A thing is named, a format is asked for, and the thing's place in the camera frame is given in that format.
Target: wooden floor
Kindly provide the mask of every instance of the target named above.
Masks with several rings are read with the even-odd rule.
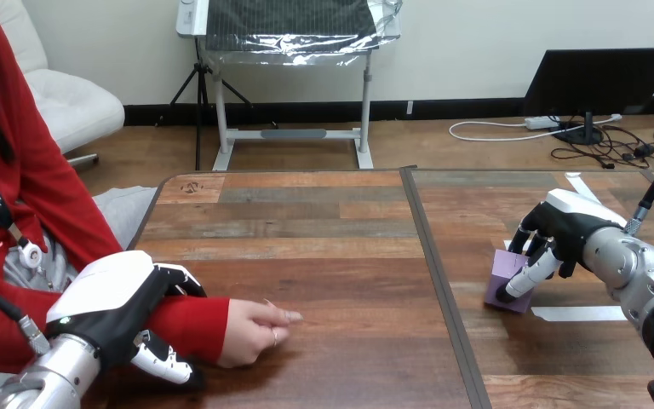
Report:
[[[499,118],[497,122],[518,124],[522,118]],[[456,120],[387,121],[370,124],[370,149],[376,168],[390,169],[417,164],[442,169],[599,169],[590,158],[556,160],[550,152],[564,144],[552,137],[519,142],[467,142],[448,134]],[[620,126],[646,141],[652,140],[653,116],[626,117]],[[351,129],[358,124],[309,124],[307,127]],[[283,128],[298,125],[285,124]],[[523,129],[468,126],[460,135],[515,137]],[[620,141],[629,137],[618,136]],[[219,146],[215,128],[203,135],[202,169],[210,170]],[[100,162],[86,166],[79,175],[92,194],[111,187],[157,186],[165,178],[194,170],[194,127],[129,127],[69,154],[75,157],[98,153]],[[328,142],[239,142],[230,170],[357,169],[354,145]]]

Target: monitor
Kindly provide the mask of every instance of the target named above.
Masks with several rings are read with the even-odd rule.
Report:
[[[653,94],[654,48],[550,49],[525,94],[524,111],[527,116],[585,117],[584,128],[554,136],[592,145],[602,140],[593,115],[637,113]]]

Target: purple block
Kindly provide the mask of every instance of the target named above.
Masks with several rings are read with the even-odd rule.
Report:
[[[495,291],[501,285],[508,282],[527,262],[528,257],[521,254],[515,254],[505,250],[495,250],[490,283],[488,283],[487,292],[485,293],[485,303],[524,314],[528,310],[528,307],[530,307],[532,290],[509,304],[497,301],[495,299]]]

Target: wooden table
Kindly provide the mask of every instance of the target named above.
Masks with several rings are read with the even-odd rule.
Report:
[[[628,217],[637,172],[582,179]],[[251,368],[208,368],[201,394],[120,377],[99,407],[652,407],[651,357],[628,322],[547,322],[482,303],[495,248],[562,172],[191,174],[160,188],[136,248],[213,296],[306,320]],[[654,211],[640,237],[654,244]],[[583,270],[533,306],[612,305]]]

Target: person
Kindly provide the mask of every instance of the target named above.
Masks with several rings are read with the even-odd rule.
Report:
[[[122,251],[140,222],[129,217],[143,215],[152,195],[153,189],[136,188],[89,196],[49,134],[0,27],[0,199],[13,224],[43,252],[39,268],[24,267],[14,235],[0,226],[0,295],[43,331],[46,312],[69,278]],[[166,297],[147,326],[182,356],[234,367],[282,343],[300,319],[271,303]],[[0,312],[0,385],[31,358],[15,323]]]

